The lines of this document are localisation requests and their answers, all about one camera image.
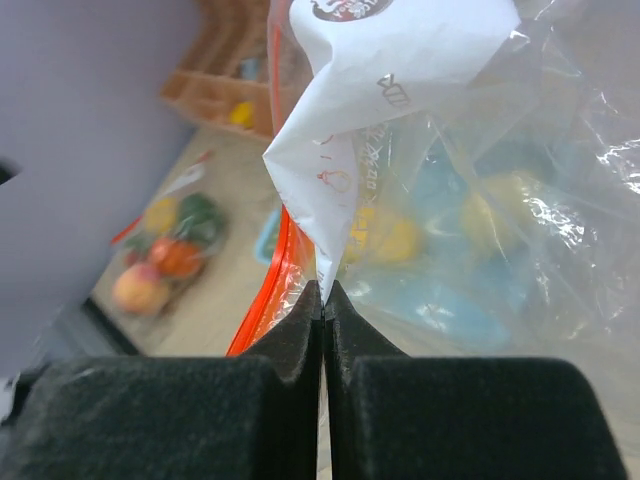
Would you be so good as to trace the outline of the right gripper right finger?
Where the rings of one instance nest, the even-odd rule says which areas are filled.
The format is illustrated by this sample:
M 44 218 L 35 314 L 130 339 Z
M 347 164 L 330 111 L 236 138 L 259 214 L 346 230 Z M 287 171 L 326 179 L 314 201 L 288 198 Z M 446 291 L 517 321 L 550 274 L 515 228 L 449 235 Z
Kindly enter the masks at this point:
M 623 479 L 595 392 L 571 363 L 412 357 L 335 285 L 324 308 L 337 479 Z

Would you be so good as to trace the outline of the small orange pumpkin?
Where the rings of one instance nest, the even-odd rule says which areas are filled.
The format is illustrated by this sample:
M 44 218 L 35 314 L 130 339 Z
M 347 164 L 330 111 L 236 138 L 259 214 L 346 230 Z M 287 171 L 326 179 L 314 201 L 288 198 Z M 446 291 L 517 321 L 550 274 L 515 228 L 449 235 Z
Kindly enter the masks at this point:
M 204 263 L 201 250 L 195 244 L 168 237 L 153 243 L 149 259 L 162 275 L 180 279 L 198 273 Z

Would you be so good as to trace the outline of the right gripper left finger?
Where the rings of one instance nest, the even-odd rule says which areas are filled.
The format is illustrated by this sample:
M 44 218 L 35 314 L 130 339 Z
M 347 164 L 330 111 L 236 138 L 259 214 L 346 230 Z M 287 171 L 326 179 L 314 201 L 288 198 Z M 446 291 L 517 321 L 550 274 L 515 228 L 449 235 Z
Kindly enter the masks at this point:
M 312 479 L 318 286 L 234 357 L 52 363 L 17 382 L 5 479 Z

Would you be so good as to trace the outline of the blue plastic basket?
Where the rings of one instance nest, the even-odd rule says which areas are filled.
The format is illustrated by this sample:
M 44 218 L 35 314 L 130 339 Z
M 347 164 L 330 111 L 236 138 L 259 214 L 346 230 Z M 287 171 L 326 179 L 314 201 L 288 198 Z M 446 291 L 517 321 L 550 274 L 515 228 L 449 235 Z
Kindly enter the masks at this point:
M 361 207 L 412 219 L 424 243 L 402 263 L 347 264 L 342 258 L 337 278 L 354 306 L 373 322 L 406 331 L 418 347 L 434 342 L 450 350 L 493 354 L 524 343 L 536 224 L 529 234 L 520 233 L 524 245 L 511 256 L 480 258 L 460 227 L 460 212 L 470 193 L 486 195 L 483 178 L 516 170 L 536 178 L 531 207 L 538 185 L 552 178 L 549 162 L 521 142 L 493 146 L 466 173 L 456 170 L 441 142 L 407 167 L 396 162 L 394 149 L 383 151 L 380 160 L 379 191 Z

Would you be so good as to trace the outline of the yellow bell pepper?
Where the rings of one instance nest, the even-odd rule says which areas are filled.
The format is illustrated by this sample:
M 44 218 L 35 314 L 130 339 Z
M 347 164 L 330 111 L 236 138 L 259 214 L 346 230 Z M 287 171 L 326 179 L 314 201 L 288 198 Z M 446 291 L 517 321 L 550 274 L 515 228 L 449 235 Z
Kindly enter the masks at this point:
M 388 209 L 361 207 L 354 217 L 343 262 L 402 263 L 414 258 L 423 243 L 422 231 L 412 219 Z

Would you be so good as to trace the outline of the red yellow peach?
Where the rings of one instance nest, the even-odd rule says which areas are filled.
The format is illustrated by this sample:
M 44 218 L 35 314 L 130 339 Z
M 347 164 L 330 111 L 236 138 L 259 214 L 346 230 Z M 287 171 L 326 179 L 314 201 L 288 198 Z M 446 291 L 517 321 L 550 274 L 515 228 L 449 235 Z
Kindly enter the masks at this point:
M 171 289 L 158 271 L 147 263 L 136 263 L 114 283 L 112 297 L 124 312 L 138 316 L 158 314 L 169 301 Z

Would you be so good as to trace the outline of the clear zip bag orange zipper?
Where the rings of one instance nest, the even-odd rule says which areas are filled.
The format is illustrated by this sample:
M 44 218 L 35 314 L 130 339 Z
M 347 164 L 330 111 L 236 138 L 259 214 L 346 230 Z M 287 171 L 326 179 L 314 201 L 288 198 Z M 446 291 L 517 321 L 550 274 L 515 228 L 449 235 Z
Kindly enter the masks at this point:
M 206 192 L 213 152 L 204 151 L 116 235 L 115 308 L 156 317 L 196 279 L 221 247 L 227 219 Z

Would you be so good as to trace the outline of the yellow block in organizer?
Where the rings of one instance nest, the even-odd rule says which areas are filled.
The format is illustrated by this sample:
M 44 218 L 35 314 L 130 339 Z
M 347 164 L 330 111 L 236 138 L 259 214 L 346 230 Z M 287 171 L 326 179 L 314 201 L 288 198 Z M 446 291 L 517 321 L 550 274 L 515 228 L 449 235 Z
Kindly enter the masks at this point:
M 254 106 L 250 101 L 236 104 L 229 113 L 229 123 L 245 130 L 254 126 Z

